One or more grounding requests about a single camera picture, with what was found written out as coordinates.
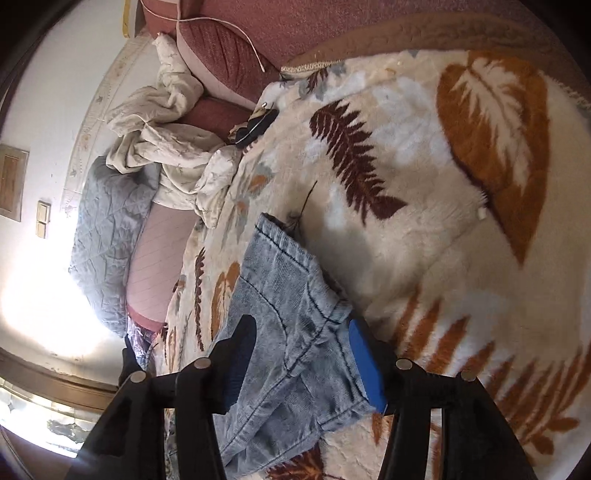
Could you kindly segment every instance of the light switch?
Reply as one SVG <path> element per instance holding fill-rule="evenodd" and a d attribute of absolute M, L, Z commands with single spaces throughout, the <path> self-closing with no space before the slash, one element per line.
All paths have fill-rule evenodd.
<path fill-rule="evenodd" d="M 37 236 L 39 238 L 45 238 L 47 236 L 47 224 L 37 222 Z"/>
<path fill-rule="evenodd" d="M 37 222 L 49 223 L 51 205 L 45 202 L 37 202 Z"/>

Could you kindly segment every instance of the orange leaf print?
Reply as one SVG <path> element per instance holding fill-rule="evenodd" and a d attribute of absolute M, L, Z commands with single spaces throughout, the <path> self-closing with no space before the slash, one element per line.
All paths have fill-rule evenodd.
<path fill-rule="evenodd" d="M 550 140 L 545 81 L 526 61 L 471 51 L 437 88 L 437 111 L 454 161 L 522 265 L 544 206 Z"/>
<path fill-rule="evenodd" d="M 460 342 L 466 334 L 466 325 L 469 318 L 470 317 L 467 316 L 455 321 L 455 323 L 449 328 L 443 337 L 441 337 L 441 340 L 439 340 L 439 343 L 437 344 L 435 353 L 430 358 L 425 370 L 439 375 L 443 374 L 447 370 L 449 363 L 452 361 L 452 357 L 456 351 L 456 348 L 458 345 L 460 345 Z"/>
<path fill-rule="evenodd" d="M 212 298 L 212 340 L 219 332 L 222 322 L 226 318 L 238 275 L 240 275 L 240 264 L 234 262 L 228 268 L 227 273 L 222 272 L 217 278 Z"/>
<path fill-rule="evenodd" d="M 374 413 L 371 415 L 371 429 L 372 433 L 374 434 L 374 443 L 377 445 L 382 438 L 382 434 L 384 432 L 384 423 L 386 433 L 389 435 L 392 431 L 392 421 L 394 416 L 389 415 L 388 417 L 384 417 L 379 413 Z"/>
<path fill-rule="evenodd" d="M 484 347 L 482 347 L 468 360 L 466 360 L 466 363 L 464 364 L 464 366 L 462 366 L 460 372 L 468 370 L 476 376 L 480 375 L 488 361 L 491 359 L 491 355 L 494 351 L 495 342 L 488 342 Z"/>
<path fill-rule="evenodd" d="M 521 433 L 519 439 L 524 440 L 526 439 L 530 433 L 537 428 L 544 416 L 548 413 L 552 402 L 556 398 L 556 392 L 558 391 L 558 386 L 560 385 L 560 379 L 562 378 L 562 372 L 564 371 L 564 362 L 561 363 L 560 367 L 554 374 L 554 378 L 550 382 L 550 386 L 546 390 L 546 392 L 542 396 L 542 400 L 540 402 L 540 406 L 538 411 L 535 413 L 534 417 L 531 418 L 528 423 L 525 425 L 523 432 Z"/>
<path fill-rule="evenodd" d="M 515 383 L 511 385 L 510 389 L 507 391 L 503 399 L 498 403 L 499 409 L 505 416 L 505 418 L 507 418 L 509 414 L 511 414 L 515 410 L 534 372 L 535 360 L 530 362 L 527 365 L 527 367 L 525 367 L 523 373 L 519 376 Z"/>
<path fill-rule="evenodd" d="M 392 338 L 390 339 L 390 345 L 392 345 L 395 349 L 400 347 L 407 334 L 408 325 L 410 324 L 410 321 L 412 320 L 414 312 L 418 306 L 418 296 L 420 293 L 421 288 L 417 285 L 417 287 L 414 289 L 413 296 L 410 297 L 410 300 L 407 303 L 404 313 L 396 324 L 396 329 L 394 330 Z"/>
<path fill-rule="evenodd" d="M 511 370 L 514 361 L 515 355 L 508 360 L 505 360 L 505 362 L 494 371 L 491 379 L 486 385 L 486 390 L 493 400 L 496 400 L 499 390 L 505 383 L 505 380 L 507 380 L 507 376 L 509 375 L 509 371 Z"/>
<path fill-rule="evenodd" d="M 413 331 L 408 345 L 406 346 L 402 357 L 411 360 L 416 360 L 421 355 L 423 349 L 427 346 L 435 324 L 439 318 L 439 308 L 441 306 L 441 298 L 437 299 L 426 315 L 421 319 L 417 328 Z"/>
<path fill-rule="evenodd" d="M 371 415 L 371 430 L 374 434 L 374 443 L 377 445 L 382 437 L 382 416 L 379 413 Z"/>
<path fill-rule="evenodd" d="M 534 411 L 535 405 L 539 402 L 541 397 L 542 389 L 545 387 L 550 372 L 552 371 L 553 365 L 550 365 L 536 380 L 534 385 L 530 388 L 523 401 L 519 403 L 515 413 L 509 419 L 509 425 L 514 432 L 517 432 L 521 426 L 527 421 L 532 412 Z"/>
<path fill-rule="evenodd" d="M 251 182 L 248 184 L 248 192 L 258 194 L 269 183 L 269 178 L 266 175 L 254 175 Z"/>

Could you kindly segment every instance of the wall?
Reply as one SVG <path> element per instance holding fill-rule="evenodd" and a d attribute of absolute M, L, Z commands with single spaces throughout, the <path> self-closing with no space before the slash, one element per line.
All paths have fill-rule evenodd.
<path fill-rule="evenodd" d="M 72 464 L 71 458 L 38 447 L 14 435 L 10 430 L 3 429 L 3 431 L 24 468 L 35 480 L 64 479 Z"/>
<path fill-rule="evenodd" d="M 59 206 L 80 124 L 125 43 L 123 5 L 83 0 L 49 32 L 19 84 L 0 139 L 30 152 L 22 221 L 0 217 L 0 347 L 108 383 L 116 383 L 123 343 L 98 323 L 69 279 L 75 223 L 59 215 Z M 152 83 L 157 57 L 151 71 L 147 80 L 145 73 L 137 76 L 133 88 Z M 133 88 L 129 83 L 126 90 Z M 53 205 L 46 239 L 35 236 L 39 200 Z"/>

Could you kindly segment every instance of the decorative wall trim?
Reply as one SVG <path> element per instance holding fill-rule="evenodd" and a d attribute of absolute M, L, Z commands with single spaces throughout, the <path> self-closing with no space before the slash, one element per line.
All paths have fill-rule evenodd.
<path fill-rule="evenodd" d="M 69 407 L 101 413 L 117 387 L 73 375 L 63 375 L 0 348 L 0 377 L 40 397 Z"/>

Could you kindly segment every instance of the light blue denim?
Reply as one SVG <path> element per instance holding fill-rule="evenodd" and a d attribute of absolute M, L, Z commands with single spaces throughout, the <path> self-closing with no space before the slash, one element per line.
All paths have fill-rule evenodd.
<path fill-rule="evenodd" d="M 373 411 L 349 346 L 352 307 L 327 282 L 281 222 L 259 217 L 216 339 L 230 337 L 242 315 L 256 319 L 238 402 L 214 418 L 228 478 L 285 462 Z"/>

